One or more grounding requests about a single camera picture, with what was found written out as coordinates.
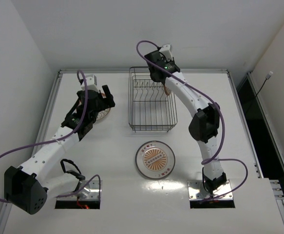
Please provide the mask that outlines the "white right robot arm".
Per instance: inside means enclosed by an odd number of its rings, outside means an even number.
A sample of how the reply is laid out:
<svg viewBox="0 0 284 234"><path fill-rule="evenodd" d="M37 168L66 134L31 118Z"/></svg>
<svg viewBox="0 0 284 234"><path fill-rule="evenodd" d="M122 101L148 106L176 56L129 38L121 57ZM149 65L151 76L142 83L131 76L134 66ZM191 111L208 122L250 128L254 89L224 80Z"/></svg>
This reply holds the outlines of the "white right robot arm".
<svg viewBox="0 0 284 234"><path fill-rule="evenodd" d="M189 85L174 60L168 60L163 53L155 50L144 56L155 82L162 83L186 106L192 120L189 133L199 145L204 188L209 194L224 185L226 174L218 155L224 144L225 125L219 105L198 89Z"/></svg>

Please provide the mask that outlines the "brown floral pattern plate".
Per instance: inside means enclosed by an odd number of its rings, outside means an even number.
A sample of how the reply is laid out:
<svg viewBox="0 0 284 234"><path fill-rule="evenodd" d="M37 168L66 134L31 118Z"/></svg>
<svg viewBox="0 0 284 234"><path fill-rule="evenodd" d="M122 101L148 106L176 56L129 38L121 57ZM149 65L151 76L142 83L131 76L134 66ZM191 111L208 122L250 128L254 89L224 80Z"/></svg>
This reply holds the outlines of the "brown floral pattern plate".
<svg viewBox="0 0 284 234"><path fill-rule="evenodd" d="M163 86L164 92L166 96L170 96L172 94L172 90L169 89L166 85Z"/></svg>

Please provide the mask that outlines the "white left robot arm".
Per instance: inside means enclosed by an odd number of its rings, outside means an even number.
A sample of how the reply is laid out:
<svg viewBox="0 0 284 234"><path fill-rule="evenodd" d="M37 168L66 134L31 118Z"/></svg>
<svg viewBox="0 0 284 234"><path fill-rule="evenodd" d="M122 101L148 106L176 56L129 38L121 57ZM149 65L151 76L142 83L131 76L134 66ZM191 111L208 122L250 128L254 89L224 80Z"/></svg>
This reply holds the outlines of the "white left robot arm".
<svg viewBox="0 0 284 234"><path fill-rule="evenodd" d="M102 91L80 90L78 99L66 115L50 143L45 144L19 167L4 173L4 198L30 215L36 214L47 199L75 195L85 176L68 170L47 179L47 175L67 151L79 143L93 128L98 113L115 106L109 87Z"/></svg>

